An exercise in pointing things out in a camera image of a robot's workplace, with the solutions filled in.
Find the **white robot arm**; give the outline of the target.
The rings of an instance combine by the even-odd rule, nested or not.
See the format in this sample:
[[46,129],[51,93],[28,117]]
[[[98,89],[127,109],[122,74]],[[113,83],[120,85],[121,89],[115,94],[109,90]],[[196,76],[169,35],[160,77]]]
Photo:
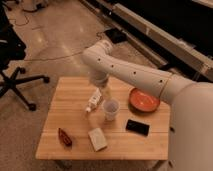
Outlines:
[[213,83],[129,63],[111,51],[107,40],[83,51],[90,82],[104,87],[114,76],[168,104],[168,171],[213,171]]

